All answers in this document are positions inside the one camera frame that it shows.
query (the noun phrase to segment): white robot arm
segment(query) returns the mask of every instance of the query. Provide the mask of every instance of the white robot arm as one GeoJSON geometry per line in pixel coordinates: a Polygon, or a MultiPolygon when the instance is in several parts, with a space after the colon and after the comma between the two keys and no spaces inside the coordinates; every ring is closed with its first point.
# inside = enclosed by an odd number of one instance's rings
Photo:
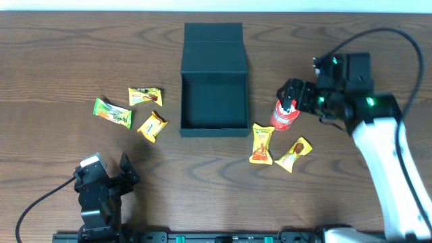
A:
{"type": "MultiPolygon", "coordinates": [[[[431,214],[432,202],[412,160],[406,141],[405,127],[401,124],[400,146],[409,178],[426,211],[431,214]]],[[[359,124],[352,137],[360,149],[377,190],[384,217],[384,233],[388,241],[405,240],[412,234],[416,239],[431,239],[425,220],[419,212],[405,180],[396,154],[396,120],[376,118],[373,123],[359,124]]],[[[352,228],[334,228],[324,232],[326,242],[380,242],[382,239],[362,234],[352,228]]]]}

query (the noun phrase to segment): green candy wrapper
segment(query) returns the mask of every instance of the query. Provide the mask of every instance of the green candy wrapper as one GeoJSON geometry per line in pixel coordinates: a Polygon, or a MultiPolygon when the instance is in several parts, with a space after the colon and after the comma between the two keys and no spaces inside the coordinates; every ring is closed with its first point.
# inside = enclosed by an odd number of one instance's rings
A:
{"type": "Polygon", "coordinates": [[[132,111],[107,104],[100,98],[96,99],[93,114],[101,116],[117,124],[121,124],[129,129],[132,125],[132,111]]]}

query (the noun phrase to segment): white wall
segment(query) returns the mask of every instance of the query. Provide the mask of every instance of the white wall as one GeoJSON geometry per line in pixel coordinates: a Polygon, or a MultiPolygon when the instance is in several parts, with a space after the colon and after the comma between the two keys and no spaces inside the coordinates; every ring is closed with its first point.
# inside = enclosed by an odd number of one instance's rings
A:
{"type": "Polygon", "coordinates": [[[432,13],[432,0],[0,0],[0,9],[432,13]]]}

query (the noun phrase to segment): box lid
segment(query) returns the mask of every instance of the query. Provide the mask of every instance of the box lid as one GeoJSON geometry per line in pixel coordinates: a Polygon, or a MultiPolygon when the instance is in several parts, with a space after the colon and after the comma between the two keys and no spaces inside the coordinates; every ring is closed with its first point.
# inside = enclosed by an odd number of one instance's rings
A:
{"type": "Polygon", "coordinates": [[[181,72],[247,72],[242,23],[186,23],[181,72]]]}

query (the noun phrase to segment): green connector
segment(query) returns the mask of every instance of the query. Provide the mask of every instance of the green connector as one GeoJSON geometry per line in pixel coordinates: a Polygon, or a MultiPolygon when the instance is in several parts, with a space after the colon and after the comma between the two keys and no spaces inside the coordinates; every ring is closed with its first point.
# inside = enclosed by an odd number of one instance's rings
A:
{"type": "Polygon", "coordinates": [[[175,243],[184,243],[185,241],[186,241],[186,237],[184,236],[175,237],[175,243]]]}
{"type": "Polygon", "coordinates": [[[273,243],[273,237],[269,237],[269,236],[264,237],[264,243],[273,243]]]}

